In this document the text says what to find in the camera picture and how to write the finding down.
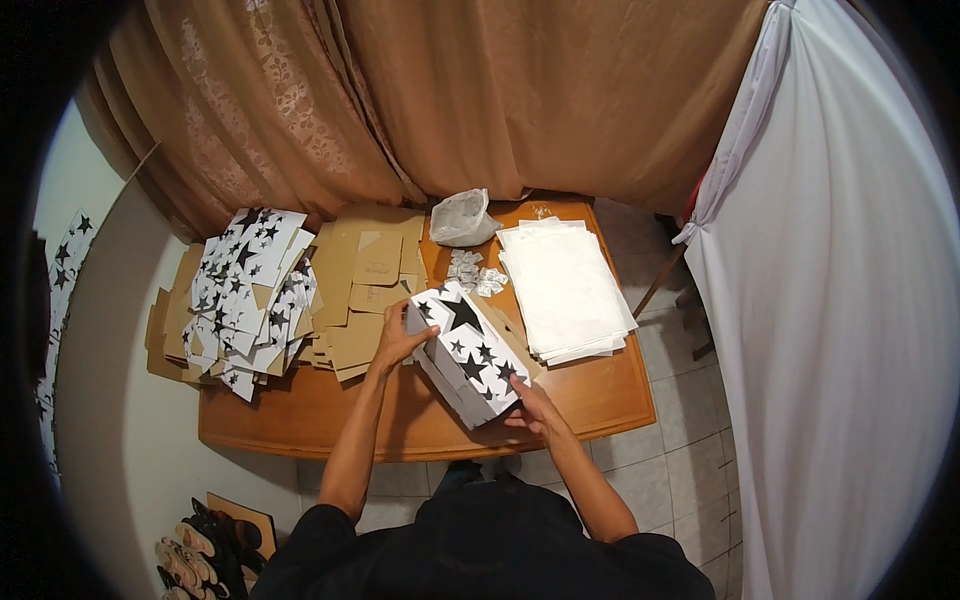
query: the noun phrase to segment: white paper stack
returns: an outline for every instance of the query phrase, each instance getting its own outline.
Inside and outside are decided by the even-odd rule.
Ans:
[[[636,328],[596,235],[583,221],[520,221],[496,233],[530,351],[547,365],[609,356]]]
[[[314,235],[300,228],[304,219],[285,210],[240,210],[223,235],[206,240],[193,278],[186,360],[246,401],[263,374],[283,375],[313,330],[307,307],[317,279],[304,251]]]

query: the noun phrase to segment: plastic bag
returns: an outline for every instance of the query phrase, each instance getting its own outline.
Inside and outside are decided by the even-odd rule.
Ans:
[[[442,246],[479,246],[503,228],[487,214],[487,188],[445,198],[430,213],[430,240]]]

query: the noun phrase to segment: wooden table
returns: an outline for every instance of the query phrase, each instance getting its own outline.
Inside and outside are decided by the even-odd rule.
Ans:
[[[490,214],[504,228],[518,219],[557,215],[583,219],[600,236],[593,210],[586,202],[531,201],[491,203]],[[607,251],[600,236],[607,261]],[[429,241],[420,244],[430,285],[446,279],[450,248]],[[494,237],[479,249],[481,267],[497,267],[499,242]],[[511,320],[520,321],[513,287],[488,299]],[[635,334],[613,356],[566,363],[538,380],[581,440],[634,429],[654,422],[653,400]],[[350,407],[360,390],[361,377],[338,383],[333,372],[301,367],[280,380],[272,379],[248,404],[223,386],[204,386],[200,401],[200,439],[257,452],[301,458],[329,456]],[[383,414],[376,435],[377,462],[439,461],[508,454],[542,447],[525,430],[494,420],[467,431],[446,407],[419,366],[399,367],[387,383]]]

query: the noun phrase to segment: white curtain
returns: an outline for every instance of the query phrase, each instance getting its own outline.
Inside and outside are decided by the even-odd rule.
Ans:
[[[929,135],[851,16],[770,11],[789,30],[776,89],[739,173],[698,197],[685,256],[730,404],[744,597],[864,598],[953,423],[960,233]],[[749,129],[750,72],[728,142]]]

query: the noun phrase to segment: floor tile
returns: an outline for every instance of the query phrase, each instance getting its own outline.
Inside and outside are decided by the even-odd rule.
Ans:
[[[600,470],[626,467],[663,454],[659,422],[591,440],[589,444],[593,463]]]
[[[604,475],[634,514],[640,531],[650,531],[673,520],[664,457],[615,468]]]
[[[736,450],[733,446],[733,430],[724,429],[721,431],[720,442],[723,445],[723,458],[726,464],[724,473],[727,477],[727,490],[739,490],[740,478],[736,470]]]
[[[623,298],[627,301],[631,311],[636,310],[654,279],[669,262],[671,252],[668,250],[667,252],[622,254],[613,257],[613,266],[620,279],[620,289],[623,290]],[[653,297],[643,307],[643,312],[675,308],[677,306],[677,296],[692,283],[693,277],[690,276],[686,267],[679,263],[675,264],[666,281],[654,292]]]
[[[727,569],[727,597],[740,600],[743,595],[743,544],[731,548],[730,566]]]
[[[367,504],[356,526],[357,534],[409,525],[414,522],[420,504],[428,499],[426,497],[367,496]]]
[[[301,492],[320,489],[320,480],[324,477],[325,465],[326,461],[297,459],[297,485]]]
[[[450,461],[434,461],[426,464],[426,480],[430,495],[433,495],[433,492],[437,490],[437,486],[440,485],[441,480],[444,479],[446,467],[449,464]]]
[[[684,330],[684,315],[677,308],[644,311],[636,322],[636,339],[643,354],[650,381],[656,381],[693,371],[716,363],[716,352],[711,352],[699,361],[693,360],[693,350],[708,341],[702,324]]]
[[[689,515],[727,495],[720,435],[666,453],[674,518]]]
[[[743,541],[743,514],[740,513],[740,490],[730,492],[730,545]]]
[[[610,256],[670,253],[672,249],[670,238],[650,210],[597,198],[593,203],[593,214]]]
[[[724,387],[723,376],[720,374],[720,365],[707,367],[707,373],[710,377],[710,388],[713,390],[713,405],[717,413],[717,424],[721,429],[726,429],[730,427],[730,407],[727,405],[727,390]]]
[[[720,430],[707,369],[696,369],[650,384],[669,452],[711,436]]]
[[[582,444],[584,451],[589,456],[590,442],[583,442]],[[553,464],[550,452],[547,450],[523,452],[520,454],[520,460],[522,466],[516,476],[532,486],[546,486],[563,480],[557,472],[557,466]]]
[[[668,538],[673,538],[673,523],[670,522],[670,523],[666,523],[665,525],[661,525],[660,527],[654,527],[647,533],[660,534],[662,536],[667,536]]]
[[[718,598],[718,600],[723,600],[727,597],[727,571],[729,566],[730,553],[724,552],[717,558],[700,567],[700,570],[704,572],[704,575],[707,575],[707,577],[710,579],[710,582],[713,584],[713,594]]]
[[[370,495],[427,496],[425,463],[376,463],[370,474]]]
[[[730,503],[723,496],[673,522],[674,538],[688,561],[700,566],[730,550],[729,517]]]

